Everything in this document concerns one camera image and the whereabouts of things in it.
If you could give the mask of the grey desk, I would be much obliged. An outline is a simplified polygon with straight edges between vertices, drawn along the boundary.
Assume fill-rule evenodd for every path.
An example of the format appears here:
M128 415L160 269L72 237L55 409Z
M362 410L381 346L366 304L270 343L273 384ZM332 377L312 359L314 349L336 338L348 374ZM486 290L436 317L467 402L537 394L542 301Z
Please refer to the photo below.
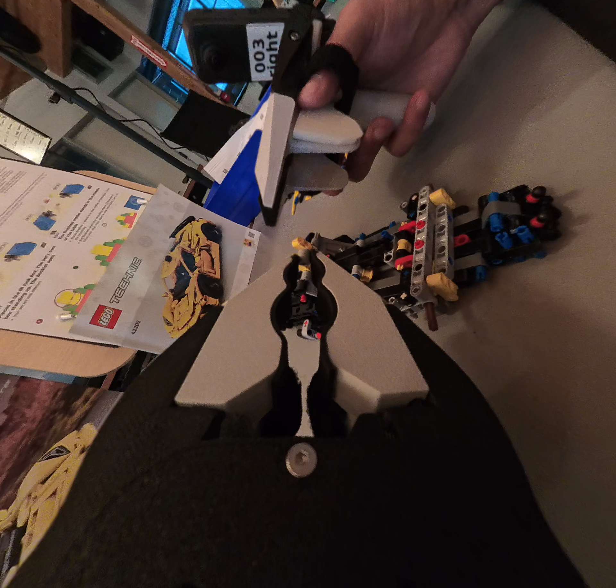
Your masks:
M543 260L494 270L431 334L498 414L536 497L587 583L615 587L615 64L529 0L478 30L434 124L382 151L338 197L289 206L261 231L253 276L291 240L371 232L431 183L459 205L544 185L563 236Z

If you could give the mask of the dark toy car box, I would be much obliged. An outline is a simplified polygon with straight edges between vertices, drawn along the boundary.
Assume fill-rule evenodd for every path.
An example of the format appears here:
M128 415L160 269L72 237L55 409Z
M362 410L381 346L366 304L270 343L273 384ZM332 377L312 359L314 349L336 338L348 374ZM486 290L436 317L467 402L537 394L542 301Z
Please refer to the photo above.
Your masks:
M1 587L58 516L121 392L1 375Z

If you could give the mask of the brick-built toy car chassis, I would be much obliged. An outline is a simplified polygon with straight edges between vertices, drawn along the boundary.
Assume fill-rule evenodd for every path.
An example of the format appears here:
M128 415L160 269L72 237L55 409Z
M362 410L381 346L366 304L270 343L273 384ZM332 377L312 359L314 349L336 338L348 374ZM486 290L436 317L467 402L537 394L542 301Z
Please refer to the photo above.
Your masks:
M325 325L317 310L310 249L406 317L423 318L436 331L437 317L462 289L485 281L489 269L545 257L545 244L561 236L561 211L542 185L489 192L471 209L457 205L445 189L427 184L400 208L401 221L356 238L310 233L293 241L300 263L289 326L300 338L319 340Z

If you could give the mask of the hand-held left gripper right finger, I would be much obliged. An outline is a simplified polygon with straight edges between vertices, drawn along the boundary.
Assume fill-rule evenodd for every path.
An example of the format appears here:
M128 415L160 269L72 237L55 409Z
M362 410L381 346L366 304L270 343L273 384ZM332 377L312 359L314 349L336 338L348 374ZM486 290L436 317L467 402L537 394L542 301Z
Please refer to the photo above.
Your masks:
M429 387L382 299L321 253L311 254L324 327L309 384L318 438L345 437L362 415L427 399Z

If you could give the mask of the white paper slip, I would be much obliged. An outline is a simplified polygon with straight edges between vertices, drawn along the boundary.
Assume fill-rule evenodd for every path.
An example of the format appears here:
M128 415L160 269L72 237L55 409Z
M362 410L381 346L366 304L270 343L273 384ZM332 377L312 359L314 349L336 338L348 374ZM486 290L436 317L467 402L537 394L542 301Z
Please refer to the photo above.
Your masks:
M262 112L253 116L248 122L238 129L224 144L218 153L214 155L201 173L210 180L221 184L232 168L235 161L242 153L245 146L249 143L250 138L256 130L262 130L263 125Z

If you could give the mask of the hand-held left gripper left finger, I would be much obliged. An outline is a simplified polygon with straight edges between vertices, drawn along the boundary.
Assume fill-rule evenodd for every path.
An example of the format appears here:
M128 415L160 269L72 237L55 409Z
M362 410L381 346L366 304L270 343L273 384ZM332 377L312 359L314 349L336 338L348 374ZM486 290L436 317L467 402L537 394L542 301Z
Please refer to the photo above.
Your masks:
M266 437L292 437L302 420L301 384L283 331L299 279L293 254L230 299L196 356L175 402L245 417Z

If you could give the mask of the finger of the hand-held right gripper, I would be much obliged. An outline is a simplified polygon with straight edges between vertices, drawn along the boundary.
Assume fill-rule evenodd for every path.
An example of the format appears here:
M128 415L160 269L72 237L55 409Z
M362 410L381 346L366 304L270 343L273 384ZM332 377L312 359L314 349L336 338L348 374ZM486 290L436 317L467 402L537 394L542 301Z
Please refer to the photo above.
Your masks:
M296 122L296 103L292 97L271 92L266 105L255 176L264 222L273 227L280 212L287 148Z

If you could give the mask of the black monitor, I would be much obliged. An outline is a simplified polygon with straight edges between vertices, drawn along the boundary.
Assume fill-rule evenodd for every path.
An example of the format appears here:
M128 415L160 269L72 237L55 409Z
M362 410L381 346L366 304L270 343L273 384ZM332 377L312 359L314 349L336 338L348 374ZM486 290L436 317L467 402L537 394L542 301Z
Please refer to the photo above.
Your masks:
M235 107L189 91L161 135L189 151L212 158L249 119L249 114Z

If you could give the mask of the toy car instruction booklet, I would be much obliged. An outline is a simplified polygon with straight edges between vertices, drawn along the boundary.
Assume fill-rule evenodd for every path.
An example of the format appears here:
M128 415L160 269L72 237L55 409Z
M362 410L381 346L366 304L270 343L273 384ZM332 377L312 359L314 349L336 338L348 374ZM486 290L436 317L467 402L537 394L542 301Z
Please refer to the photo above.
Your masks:
M260 236L160 185L70 332L162 353L248 286Z

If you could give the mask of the printed instruction sheet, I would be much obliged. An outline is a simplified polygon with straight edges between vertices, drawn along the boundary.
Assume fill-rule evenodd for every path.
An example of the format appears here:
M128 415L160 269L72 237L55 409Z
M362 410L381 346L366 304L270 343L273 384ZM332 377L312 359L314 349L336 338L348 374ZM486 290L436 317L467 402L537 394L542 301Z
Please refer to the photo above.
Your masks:
M73 338L151 194L1 160L1 329Z

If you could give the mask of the person's right hand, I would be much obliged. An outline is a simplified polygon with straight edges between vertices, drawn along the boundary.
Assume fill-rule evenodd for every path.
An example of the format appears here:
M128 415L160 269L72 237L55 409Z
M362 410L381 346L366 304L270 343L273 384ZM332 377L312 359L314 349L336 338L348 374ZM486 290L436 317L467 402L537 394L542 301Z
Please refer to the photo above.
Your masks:
M350 182L385 147L396 157L420 139L431 104L452 79L474 33L502 0L350 0L328 39L359 69L359 88L409 94L399 126L377 117L346 162Z

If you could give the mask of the blue storage bin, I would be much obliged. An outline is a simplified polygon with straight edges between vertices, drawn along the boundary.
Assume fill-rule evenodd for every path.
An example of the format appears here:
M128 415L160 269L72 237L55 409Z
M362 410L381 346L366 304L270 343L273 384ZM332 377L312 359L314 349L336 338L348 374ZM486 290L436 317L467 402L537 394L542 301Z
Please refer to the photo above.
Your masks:
M260 112L265 119L269 96L270 89L266 91L250 119ZM261 134L262 130L254 132L224 181L221 184L213 183L204 204L205 209L245 227L248 227L261 211L255 176Z

